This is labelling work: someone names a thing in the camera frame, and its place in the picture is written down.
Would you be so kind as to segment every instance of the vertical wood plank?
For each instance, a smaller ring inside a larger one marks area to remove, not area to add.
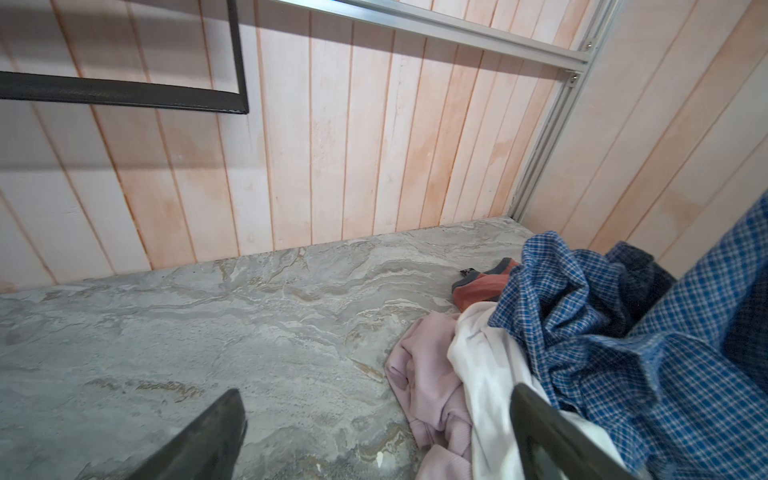
[[[569,0],[547,0],[541,7],[541,14],[539,15],[532,38],[552,43],[558,33],[558,28],[563,21],[569,3]],[[488,161],[488,167],[485,170],[485,177],[482,181],[475,211],[472,215],[473,219],[485,218],[491,212],[496,190],[506,168],[512,145],[518,136],[523,117],[528,109],[528,104],[531,102],[531,96],[541,76],[543,67],[544,65],[535,61],[523,61],[518,80],[515,83],[515,89],[509,99],[501,129],[498,132],[491,152],[491,158]]]
[[[50,2],[28,0],[35,23],[19,24],[5,16],[2,31],[18,71],[77,77]],[[30,30],[45,41],[24,41]],[[87,105],[38,102],[33,106],[45,135],[115,273],[149,270],[150,265],[104,141]]]
[[[341,240],[352,21],[312,12],[312,242]]]
[[[629,242],[660,256],[768,133],[768,56],[649,209]]]
[[[2,195],[0,245],[0,293],[53,284],[53,278],[19,229]]]
[[[148,82],[127,2],[51,0],[78,72],[86,78]]]
[[[749,3],[696,3],[566,223],[572,248],[590,244]]]
[[[227,6],[203,0],[205,39],[217,90],[237,91]],[[239,0],[240,43],[248,91],[248,115],[219,114],[221,144],[240,255],[269,252],[272,245],[270,185],[266,170],[261,80],[252,0]]]
[[[535,2],[533,0],[512,0],[510,2],[499,1],[496,4],[496,8],[493,12],[491,28],[509,31],[509,29],[512,27],[513,21],[515,20],[518,8],[523,5],[522,10],[525,11],[531,5],[534,5],[534,3]],[[492,85],[495,83],[497,71],[501,69],[508,69],[508,67],[505,67],[504,65],[510,61],[504,60],[504,62],[505,63],[502,64],[501,56],[499,56],[497,60],[496,56],[492,55],[491,52],[486,51],[483,54],[483,59],[481,60],[480,64],[480,71],[478,72],[478,76],[475,79],[475,89],[472,92],[472,99],[469,102],[467,117],[462,129],[462,136],[458,143],[458,150],[456,151],[453,171],[451,172],[451,180],[449,181],[448,191],[445,194],[445,203],[443,204],[442,212],[440,215],[440,224],[442,225],[460,221],[455,219],[459,201],[463,195],[467,176],[470,176],[471,182],[475,176],[469,173],[471,170],[473,170],[472,158],[475,157],[475,145],[477,144],[478,136],[480,135],[486,108],[489,104],[494,103],[490,99]]]
[[[195,263],[154,110],[98,105],[94,111],[150,265],[157,269]]]
[[[483,53],[480,71],[475,79],[475,88],[472,90],[472,99],[469,102],[462,135],[458,142],[448,190],[445,192],[445,201],[440,213],[441,225],[454,222],[456,208],[469,169],[469,162],[472,159],[472,151],[475,148],[480,124],[488,104],[488,98],[491,95],[495,79],[494,74],[501,59],[502,56],[494,52],[486,51]]]
[[[577,36],[578,29],[589,23],[589,18],[586,18],[586,15],[589,8],[594,10],[596,4],[595,0],[571,0],[563,14],[563,19],[558,26],[552,44],[568,48]],[[506,213],[509,204],[508,198],[511,196],[512,188],[517,183],[524,166],[523,160],[528,158],[525,155],[528,145],[531,142],[536,142],[538,136],[534,135],[534,132],[541,122],[546,120],[548,109],[545,107],[551,97],[557,74],[557,68],[550,65],[544,65],[539,72],[539,79],[531,93],[531,99],[525,109],[515,140],[509,149],[509,155],[499,179],[491,209],[488,212],[490,217],[498,217]]]
[[[694,3],[647,0],[624,5],[538,182],[523,225],[534,232],[562,230]]]
[[[455,43],[427,39],[400,195],[398,231],[419,228],[455,53]]]
[[[768,2],[752,2],[623,193],[590,248],[625,240],[768,51]]]
[[[151,270],[93,111],[43,102],[35,108],[114,272]]]
[[[310,14],[259,0],[262,101],[276,250],[312,243]]]
[[[26,101],[0,101],[0,190],[57,282],[113,271]]]
[[[131,6],[150,80],[212,88],[198,4],[172,0],[165,5],[171,9]],[[197,261],[236,257],[237,237],[216,115],[157,112]]]
[[[53,0],[85,77],[148,81],[125,2]],[[97,105],[93,112],[150,265],[195,262],[155,111]]]
[[[683,276],[768,189],[768,137],[658,260]]]
[[[496,0],[470,0],[465,20],[480,25],[490,25],[495,7]],[[456,52],[448,94],[445,96],[445,107],[440,120],[435,155],[429,171],[420,227],[434,227],[440,223],[458,143],[462,137],[465,119],[468,118],[469,102],[478,77],[482,55],[482,51],[465,45],[459,45]]]
[[[469,168],[464,179],[462,193],[458,200],[455,222],[471,220],[475,211],[478,195],[482,185],[485,171],[488,167],[495,139],[501,130],[507,106],[515,83],[518,80],[517,73],[522,66],[522,60],[514,57],[503,57],[496,73],[496,78],[485,109],[475,148],[469,161]]]
[[[425,43],[426,38],[421,35],[395,32],[376,190],[375,235],[396,229]]]
[[[355,22],[349,84],[342,238],[373,232],[389,63],[394,32]]]
[[[515,16],[509,31],[516,35],[530,38],[535,33],[536,25],[541,17],[541,12],[544,7],[548,5],[559,5],[559,3],[563,3],[563,0],[545,0],[545,2],[542,2],[541,0],[521,0],[517,4]],[[563,11],[564,6],[560,11],[560,17],[562,17]],[[548,18],[542,20],[547,24],[554,23],[550,22]],[[488,107],[486,108],[482,125],[475,142],[475,148],[472,152],[472,159],[470,160],[467,176],[464,180],[464,186],[462,187],[462,193],[456,208],[454,221],[459,222],[473,218],[475,206],[478,202],[482,184],[485,179],[485,172],[491,163],[492,154],[496,147],[496,139],[502,131],[502,123],[505,120],[506,112],[511,104],[511,96],[520,77],[519,73],[522,65],[523,61],[520,58],[502,59],[502,63],[496,73],[494,89],[491,91],[491,97],[488,99]],[[531,69],[540,70],[540,66],[538,66],[538,64],[531,64],[528,71],[526,71],[526,74],[538,74],[537,72],[530,71]],[[531,84],[531,89],[534,86],[531,81],[525,81],[524,84],[523,90],[528,90],[528,84]],[[518,123],[519,125],[518,119],[520,117],[515,108],[516,105],[513,105],[512,112],[514,118],[511,119],[511,124],[506,125],[511,131],[504,132],[501,139],[502,141],[498,146],[498,156],[502,160],[496,162],[497,164],[500,164],[507,156],[503,151],[508,149],[508,146],[511,146],[508,136],[514,135],[514,132],[517,130],[514,123]]]

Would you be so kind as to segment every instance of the white cloth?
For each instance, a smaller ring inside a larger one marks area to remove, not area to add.
[[[474,480],[523,480],[515,432],[509,417],[512,389],[524,383],[547,403],[539,381],[531,374],[525,355],[506,330],[488,326],[496,302],[472,304],[456,323],[448,360],[464,382],[472,417],[472,477]],[[624,466],[616,446],[600,426],[573,412],[561,414],[595,445]]]

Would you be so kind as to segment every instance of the gray marble surface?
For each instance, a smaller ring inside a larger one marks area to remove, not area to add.
[[[230,387],[235,478],[414,478],[389,350],[529,236],[495,218],[0,296],[0,478],[123,478]]]

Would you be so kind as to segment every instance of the pink garment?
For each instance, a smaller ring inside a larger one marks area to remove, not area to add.
[[[472,420],[462,381],[448,361],[456,317],[432,312],[416,320],[384,365],[416,444],[432,446],[417,480],[472,479]]]

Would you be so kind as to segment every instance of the clothing pile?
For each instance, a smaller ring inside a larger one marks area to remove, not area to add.
[[[463,313],[416,321],[386,363],[431,447],[417,478],[523,479],[519,383],[634,475],[768,478],[768,193],[678,281],[626,243],[603,256],[554,232],[462,274]]]

